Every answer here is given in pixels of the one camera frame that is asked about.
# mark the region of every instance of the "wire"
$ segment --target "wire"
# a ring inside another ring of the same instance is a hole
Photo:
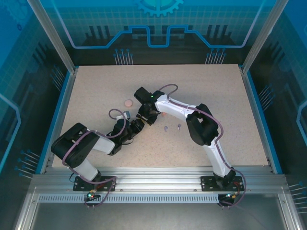
[[[69,177],[69,181],[70,182],[73,182],[74,183],[74,181],[71,181],[71,177],[74,175],[75,173],[73,172],[72,174],[71,174],[71,176]]]
[[[238,182],[234,182],[234,184],[236,185],[236,187],[238,188],[238,195],[240,195],[240,184]]]
[[[112,115],[111,115],[111,112],[113,111],[113,109],[111,109],[110,111],[109,111],[109,117],[111,118],[111,119],[113,119],[113,120],[116,120],[116,117],[112,117]]]
[[[235,204],[232,204],[231,206],[236,206],[236,205],[238,205],[238,204],[242,201],[242,199],[243,199],[243,197],[245,196],[245,193],[246,193],[246,189],[247,189],[246,179],[245,179],[245,176],[243,175],[242,172],[240,172],[239,170],[234,169],[234,168],[232,168],[232,167],[230,167],[230,166],[228,165],[228,163],[226,162],[226,160],[225,160],[224,156],[222,155],[222,152],[221,152],[221,150],[220,150],[220,148],[219,148],[219,146],[218,146],[218,143],[217,143],[217,142],[219,141],[219,139],[222,138],[222,136],[223,136],[223,134],[224,134],[224,129],[223,129],[222,124],[221,124],[216,118],[214,118],[212,115],[210,115],[210,114],[208,114],[208,113],[206,113],[206,112],[204,112],[204,111],[202,111],[202,110],[199,110],[199,109],[193,108],[193,107],[184,106],[184,105],[182,105],[182,104],[179,104],[179,103],[176,103],[176,102],[173,102],[172,100],[170,100],[170,99],[169,99],[169,96],[170,96],[172,93],[174,93],[174,92],[177,91],[178,86],[177,86],[176,84],[168,84],[168,85],[165,85],[165,86],[161,87],[161,88],[159,89],[159,91],[162,90],[162,89],[164,89],[165,87],[168,87],[168,86],[175,86],[175,87],[176,87],[175,90],[171,91],[171,92],[167,95],[167,99],[168,99],[168,101],[169,101],[170,103],[172,103],[172,104],[174,104],[174,105],[177,105],[177,106],[179,106],[179,107],[181,107],[181,108],[184,108],[184,109],[190,109],[190,110],[194,110],[194,111],[196,111],[196,112],[198,112],[198,113],[204,114],[205,116],[207,116],[207,117],[209,117],[210,119],[212,119],[212,120],[213,120],[215,123],[217,123],[217,125],[219,126],[219,128],[220,128],[220,130],[221,130],[221,133],[220,133],[220,135],[219,135],[219,136],[215,139],[215,141],[214,141],[214,142],[215,142],[215,146],[216,146],[216,148],[217,148],[217,151],[218,151],[218,153],[219,153],[219,155],[220,155],[220,157],[221,157],[223,163],[226,165],[226,167],[229,168],[229,169],[232,170],[232,171],[235,171],[235,172],[239,173],[239,174],[242,176],[243,181],[244,181],[244,185],[245,185],[245,189],[244,189],[244,191],[243,191],[243,194],[242,194],[241,198],[240,198]]]
[[[110,194],[110,192],[111,192],[113,186],[115,185],[115,182],[116,182],[116,180],[114,180],[114,181],[112,182],[112,184],[111,184],[111,186],[110,186],[108,192],[106,193],[105,197],[104,197],[98,204],[95,204],[95,205],[93,204],[93,205],[92,205],[93,207],[98,207],[98,206],[102,205],[102,204],[106,201],[106,199],[107,199],[108,195]],[[88,206],[88,207],[91,206],[91,205],[88,205],[88,204],[87,204],[86,198],[84,199],[84,204],[85,204],[86,206]]]
[[[124,114],[123,114],[120,110],[118,110],[118,109],[111,109],[111,110],[109,111],[109,113],[111,113],[112,111],[118,111],[118,112],[120,112],[120,114],[124,117]],[[70,149],[66,152],[66,154],[64,155],[64,157],[63,157],[63,159],[62,159],[62,164],[63,164],[64,166],[67,166],[74,174],[78,175],[82,180],[84,180],[85,182],[87,182],[87,183],[89,183],[89,184],[105,184],[105,183],[107,183],[107,182],[112,181],[112,185],[111,185],[111,187],[110,187],[108,193],[106,194],[105,198],[104,198],[98,205],[101,205],[101,204],[106,200],[106,198],[107,198],[107,196],[109,195],[109,193],[110,193],[110,191],[111,191],[113,185],[115,185],[115,183],[116,183],[117,177],[114,176],[114,177],[112,177],[112,178],[110,178],[110,179],[107,179],[107,180],[105,180],[105,181],[100,181],[100,182],[89,181],[89,180],[87,180],[86,178],[84,178],[83,176],[79,175],[78,172],[76,172],[76,171],[75,171],[73,168],[71,168],[68,164],[66,164],[66,163],[65,163],[65,160],[66,160],[67,157],[70,155],[70,153],[72,152],[72,150],[80,143],[80,141],[81,141],[83,138],[85,138],[87,135],[89,135],[90,133],[96,133],[96,134],[98,134],[98,135],[100,135],[100,136],[102,136],[102,137],[105,137],[105,138],[115,138],[115,137],[119,136],[119,135],[124,131],[125,127],[126,127],[126,119],[124,119],[124,126],[123,126],[123,128],[121,129],[121,131],[120,131],[119,133],[117,133],[116,135],[114,135],[114,136],[108,136],[108,137],[106,137],[106,136],[105,136],[104,134],[102,134],[102,133],[99,133],[98,131],[94,131],[94,130],[87,131],[87,132],[84,133],[81,137],[78,138],[78,140],[70,147]]]

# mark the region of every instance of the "floor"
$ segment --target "floor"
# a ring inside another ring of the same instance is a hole
[[[135,117],[141,105],[133,97],[135,91],[142,86],[154,92],[169,83],[179,86],[174,99],[206,104],[222,123],[221,145],[232,165],[267,164],[238,65],[80,66],[62,133],[77,122],[108,133],[115,124],[108,117],[110,109],[129,110]],[[134,103],[129,109],[124,106],[126,99]],[[202,146],[190,138],[186,123],[171,115],[160,115],[155,124],[146,125],[134,143],[115,156],[93,150],[88,158],[95,166],[110,167],[211,166]],[[55,157],[53,167],[61,166]]]

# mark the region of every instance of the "small block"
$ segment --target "small block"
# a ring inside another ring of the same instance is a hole
[[[133,101],[132,101],[132,100],[130,100],[130,99],[125,100],[125,106],[126,106],[127,108],[132,107],[132,105],[133,105]]]

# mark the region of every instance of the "mounting plate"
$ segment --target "mounting plate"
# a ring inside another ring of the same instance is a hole
[[[101,176],[102,180],[107,180],[112,178],[113,176]],[[112,185],[112,181],[107,182],[104,184],[104,186],[101,186],[98,188],[98,192],[107,192]],[[94,189],[94,184],[90,184],[82,180],[79,176],[76,176],[75,181],[74,181],[74,186],[73,186],[73,191],[76,192],[89,192],[92,189]],[[111,189],[111,192],[115,191],[115,185]]]
[[[201,176],[201,190],[203,192],[236,192],[238,188],[234,185],[234,182],[242,183],[239,186],[240,191],[244,191],[243,181],[241,176],[235,176],[233,182],[226,188],[221,189],[214,176]]]

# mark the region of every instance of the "work surface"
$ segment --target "work surface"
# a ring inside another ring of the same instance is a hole
[[[232,165],[267,164],[238,65],[81,66],[62,133],[80,122],[106,134],[115,124],[108,116],[110,109],[128,110],[135,117],[141,106],[133,97],[138,88],[154,92],[170,83],[179,86],[172,98],[192,105],[206,104],[222,123],[221,145]],[[126,99],[133,100],[131,108],[124,106]],[[93,150],[88,157],[95,166],[110,167],[211,165],[203,147],[189,136],[186,123],[171,115],[159,115],[152,126],[145,125],[134,142],[116,155]],[[55,157],[53,167],[58,166],[62,166],[61,160]]]

